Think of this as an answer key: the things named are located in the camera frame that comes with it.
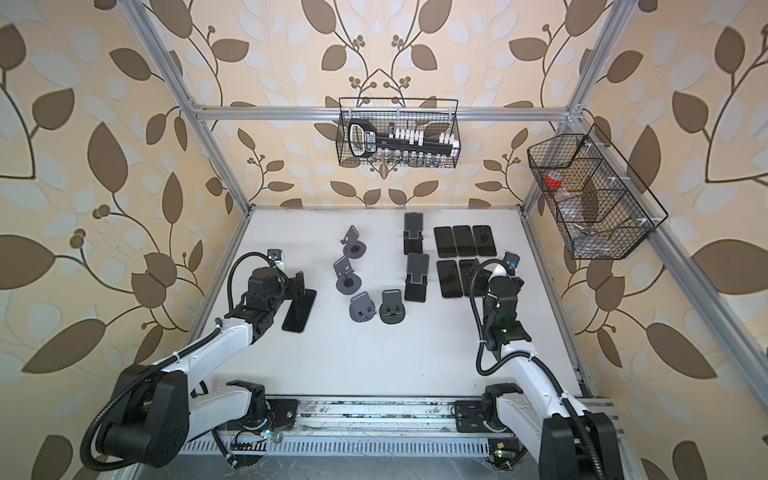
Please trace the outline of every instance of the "black wire basket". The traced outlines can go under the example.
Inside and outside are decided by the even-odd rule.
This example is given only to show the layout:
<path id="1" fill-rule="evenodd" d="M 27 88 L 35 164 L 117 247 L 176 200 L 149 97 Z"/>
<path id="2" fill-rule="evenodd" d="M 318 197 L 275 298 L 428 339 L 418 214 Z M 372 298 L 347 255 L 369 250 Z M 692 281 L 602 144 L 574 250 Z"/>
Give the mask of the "black wire basket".
<path id="1" fill-rule="evenodd" d="M 608 163 L 602 151 L 611 142 L 595 128 L 532 145 L 528 163 L 571 257 L 621 260 L 669 214 L 618 149 L 626 173 Z M 631 190 L 648 194 L 658 210 L 649 211 Z"/>
<path id="2" fill-rule="evenodd" d="M 339 165 L 455 168 L 457 109 L 458 100 L 444 98 L 340 98 Z"/>

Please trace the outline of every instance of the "phone on stand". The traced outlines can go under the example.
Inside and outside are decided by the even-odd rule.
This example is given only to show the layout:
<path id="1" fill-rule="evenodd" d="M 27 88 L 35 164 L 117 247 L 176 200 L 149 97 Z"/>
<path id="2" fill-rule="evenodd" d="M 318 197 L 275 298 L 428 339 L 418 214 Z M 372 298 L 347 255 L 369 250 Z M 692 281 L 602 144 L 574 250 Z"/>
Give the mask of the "phone on stand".
<path id="1" fill-rule="evenodd" d="M 435 227 L 435 243 L 437 243 L 437 256 L 450 258 L 456 256 L 456 244 L 453 242 L 453 230 L 451 227 Z"/>
<path id="2" fill-rule="evenodd" d="M 472 229 L 469 225 L 456 225 L 453 227 L 453 238 L 456 240 L 456 251 L 460 257 L 476 257 L 475 239 L 472 237 Z"/>
<path id="3" fill-rule="evenodd" d="M 443 298 L 459 298 L 464 295 L 462 280 L 458 276 L 456 260 L 437 262 L 437 277 L 440 280 L 440 292 Z"/>

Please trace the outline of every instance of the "smartphone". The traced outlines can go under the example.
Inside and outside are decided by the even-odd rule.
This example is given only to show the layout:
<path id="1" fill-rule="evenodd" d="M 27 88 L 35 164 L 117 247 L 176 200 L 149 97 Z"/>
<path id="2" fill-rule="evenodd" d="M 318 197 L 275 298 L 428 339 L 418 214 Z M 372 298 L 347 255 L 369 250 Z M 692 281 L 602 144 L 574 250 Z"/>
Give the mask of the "smartphone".
<path id="1" fill-rule="evenodd" d="M 472 229 L 469 225 L 456 225 L 453 227 L 453 238 L 456 240 L 456 251 L 460 257 L 476 257 L 475 239 L 472 238 Z"/>
<path id="2" fill-rule="evenodd" d="M 469 296 L 469 281 L 472 279 L 472 272 L 479 266 L 480 262 L 476 258 L 458 261 L 458 269 L 462 276 L 462 285 L 464 286 L 464 296 Z M 485 291 L 488 289 L 488 278 L 490 276 L 491 272 L 487 270 L 480 271 L 478 279 L 475 281 L 475 296 L 485 295 Z"/>
<path id="3" fill-rule="evenodd" d="M 440 292 L 443 298 L 459 298 L 464 295 L 462 280 L 458 276 L 456 260 L 437 262 L 437 277 L 440 280 Z"/>
<path id="4" fill-rule="evenodd" d="M 478 248 L 479 257 L 495 257 L 496 244 L 493 243 L 493 233 L 488 225 L 475 225 L 472 227 L 475 235 L 475 245 Z"/>
<path id="5" fill-rule="evenodd" d="M 301 333 L 304 331 L 306 321 L 310 317 L 310 310 L 315 303 L 317 290 L 304 290 L 304 295 L 291 300 L 286 319 L 283 321 L 283 330 L 286 332 Z"/>
<path id="6" fill-rule="evenodd" d="M 435 227 L 435 243 L 437 243 L 438 257 L 450 258 L 456 256 L 456 244 L 453 242 L 453 230 L 451 230 L 451 227 Z"/>

